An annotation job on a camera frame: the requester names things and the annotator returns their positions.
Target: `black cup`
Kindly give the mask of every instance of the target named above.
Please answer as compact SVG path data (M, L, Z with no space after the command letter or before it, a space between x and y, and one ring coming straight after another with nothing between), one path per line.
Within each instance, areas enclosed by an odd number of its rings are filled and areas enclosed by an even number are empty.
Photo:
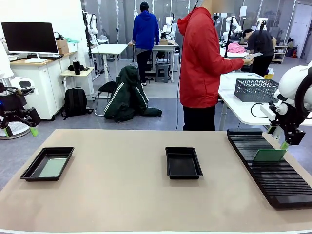
M73 67L76 75L80 75L80 62L73 61Z

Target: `black jacket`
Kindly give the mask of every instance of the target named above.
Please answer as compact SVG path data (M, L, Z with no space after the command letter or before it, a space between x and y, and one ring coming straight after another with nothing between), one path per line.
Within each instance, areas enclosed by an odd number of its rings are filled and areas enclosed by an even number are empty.
M104 117L122 122L133 119L135 114L161 116L161 110L149 108L148 101L140 81L137 63L130 64L125 66L116 78L116 89L104 110Z

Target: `gray plastic basket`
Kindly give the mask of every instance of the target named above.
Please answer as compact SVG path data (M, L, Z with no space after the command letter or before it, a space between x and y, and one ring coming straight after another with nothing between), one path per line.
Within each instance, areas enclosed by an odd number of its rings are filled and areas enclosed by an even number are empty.
M242 102L278 102L274 93L278 83L271 79L237 79L235 95Z

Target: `backpack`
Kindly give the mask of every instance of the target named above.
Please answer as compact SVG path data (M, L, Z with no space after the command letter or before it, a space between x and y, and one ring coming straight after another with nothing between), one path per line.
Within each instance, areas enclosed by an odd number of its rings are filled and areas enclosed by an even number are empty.
M81 87L66 90L65 105L61 112L64 120L72 116L92 114L92 112L93 109L87 107L87 96Z

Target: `black pants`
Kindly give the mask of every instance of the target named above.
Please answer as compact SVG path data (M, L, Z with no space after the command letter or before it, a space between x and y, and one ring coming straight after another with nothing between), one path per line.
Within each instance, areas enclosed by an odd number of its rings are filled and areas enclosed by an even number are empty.
M145 67L147 65L148 60L150 59L152 51L151 50L147 50L144 51L142 53L139 53L136 56L136 61L138 64L138 71L140 73L140 77L141 77L141 82L145 83L146 79L145 79Z
M215 106L205 109L193 109L183 106L184 131L214 131Z
M267 69L272 62L273 56L259 56L253 59L253 64L250 67L250 72L256 73L264 77Z

